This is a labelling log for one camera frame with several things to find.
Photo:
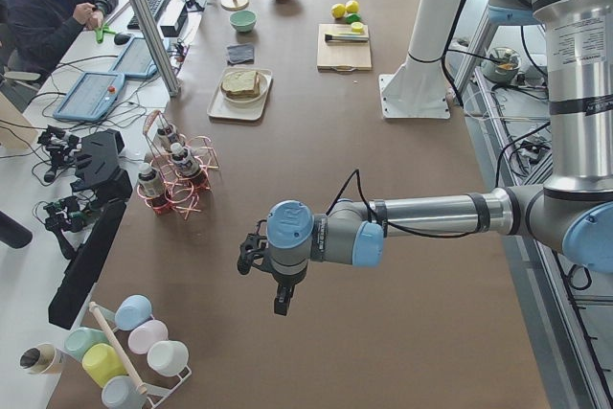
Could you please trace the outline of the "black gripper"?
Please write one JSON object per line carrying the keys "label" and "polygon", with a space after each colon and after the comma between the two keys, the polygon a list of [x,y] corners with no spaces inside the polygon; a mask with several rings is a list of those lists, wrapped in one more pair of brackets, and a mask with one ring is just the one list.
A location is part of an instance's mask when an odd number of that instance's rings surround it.
{"label": "black gripper", "polygon": [[252,267],[270,274],[278,283],[273,304],[274,313],[286,316],[295,285],[305,279],[307,270],[304,268],[296,274],[286,275],[273,267],[267,237],[260,233],[260,228],[265,222],[266,219],[258,220],[255,231],[248,233],[245,241],[240,245],[237,269],[240,275],[247,275]]}

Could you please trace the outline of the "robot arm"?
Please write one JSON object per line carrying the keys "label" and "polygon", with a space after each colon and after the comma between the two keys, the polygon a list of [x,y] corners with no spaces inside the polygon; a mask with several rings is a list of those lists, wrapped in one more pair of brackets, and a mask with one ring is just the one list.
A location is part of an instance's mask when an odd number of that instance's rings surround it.
{"label": "robot arm", "polygon": [[499,24],[545,29],[552,173],[541,185],[490,193],[358,201],[322,214],[276,204],[241,244],[238,271],[269,273],[273,308],[287,314],[311,261],[379,263],[384,240],[527,236],[592,271],[612,269],[612,0],[489,0]]}

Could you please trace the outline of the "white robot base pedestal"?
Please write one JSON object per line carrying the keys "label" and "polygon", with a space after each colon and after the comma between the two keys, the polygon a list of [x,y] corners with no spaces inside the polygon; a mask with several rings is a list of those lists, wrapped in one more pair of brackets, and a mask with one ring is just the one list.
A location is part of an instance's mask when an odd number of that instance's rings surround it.
{"label": "white robot base pedestal", "polygon": [[420,0],[406,59],[379,77],[381,110],[391,119],[447,119],[444,56],[465,0]]}

